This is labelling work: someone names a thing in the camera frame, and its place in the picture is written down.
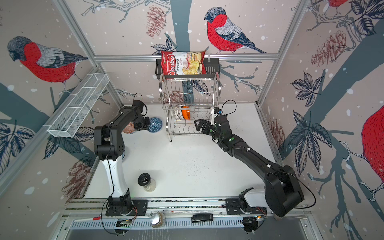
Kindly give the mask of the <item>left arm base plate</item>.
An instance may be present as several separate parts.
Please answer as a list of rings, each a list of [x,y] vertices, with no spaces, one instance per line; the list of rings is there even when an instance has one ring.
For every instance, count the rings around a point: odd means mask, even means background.
[[[125,205],[113,206],[107,204],[105,216],[107,217],[134,217],[134,216],[145,216],[148,200],[131,200],[132,206],[129,207]]]

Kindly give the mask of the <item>orange plastic bowl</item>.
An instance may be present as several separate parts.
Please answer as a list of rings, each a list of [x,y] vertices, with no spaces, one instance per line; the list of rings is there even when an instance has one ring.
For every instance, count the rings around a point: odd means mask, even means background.
[[[191,119],[190,108],[188,106],[182,107],[182,116],[183,116],[184,120],[190,120]]]

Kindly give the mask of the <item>white brown lattice bowl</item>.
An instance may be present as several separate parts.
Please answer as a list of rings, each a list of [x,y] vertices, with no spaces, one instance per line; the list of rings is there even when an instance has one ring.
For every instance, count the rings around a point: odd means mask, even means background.
[[[179,117],[179,110],[178,109],[174,109],[171,111],[171,115],[172,117],[175,119],[175,120],[179,120],[180,117]]]

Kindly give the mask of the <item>steel two-tier dish rack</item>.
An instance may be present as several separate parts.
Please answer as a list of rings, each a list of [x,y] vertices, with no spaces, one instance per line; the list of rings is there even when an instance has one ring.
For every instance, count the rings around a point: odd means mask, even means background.
[[[168,76],[161,74],[159,93],[166,115],[166,134],[171,142],[175,136],[198,135],[194,121],[211,120],[211,109],[220,105],[220,74]],[[190,120],[175,120],[171,111],[190,108]]]

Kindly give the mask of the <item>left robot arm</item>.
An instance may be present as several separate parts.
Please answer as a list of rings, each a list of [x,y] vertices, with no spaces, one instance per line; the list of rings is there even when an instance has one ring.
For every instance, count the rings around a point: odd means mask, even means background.
[[[102,161],[110,184],[110,196],[107,199],[107,216],[126,216],[134,209],[129,187],[122,169],[122,155],[125,152],[123,130],[129,123],[134,124],[134,130],[147,130],[150,118],[142,114],[147,106],[139,100],[133,101],[132,106],[124,106],[111,122],[97,126],[94,133],[95,154]]]

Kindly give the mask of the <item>dark blue patterned bowl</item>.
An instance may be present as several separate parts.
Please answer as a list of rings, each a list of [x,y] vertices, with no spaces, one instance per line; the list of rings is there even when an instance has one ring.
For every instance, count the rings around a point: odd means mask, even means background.
[[[163,121],[160,118],[153,117],[150,118],[150,125],[148,126],[148,132],[157,133],[163,127]]]

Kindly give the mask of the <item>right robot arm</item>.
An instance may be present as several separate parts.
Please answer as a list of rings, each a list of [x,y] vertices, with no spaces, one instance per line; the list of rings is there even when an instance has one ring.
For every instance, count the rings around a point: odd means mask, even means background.
[[[294,170],[268,160],[233,134],[226,115],[216,116],[214,124],[204,119],[195,120],[194,124],[198,132],[211,136],[223,152],[243,162],[264,180],[266,203],[275,215],[284,217],[305,199]]]

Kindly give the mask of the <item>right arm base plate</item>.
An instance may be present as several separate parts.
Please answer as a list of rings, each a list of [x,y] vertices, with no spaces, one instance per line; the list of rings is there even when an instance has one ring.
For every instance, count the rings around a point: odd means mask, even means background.
[[[222,205],[226,209],[227,215],[266,215],[267,208],[265,207],[249,207],[247,206],[243,210],[239,204],[239,199],[228,198],[225,199],[225,203]]]

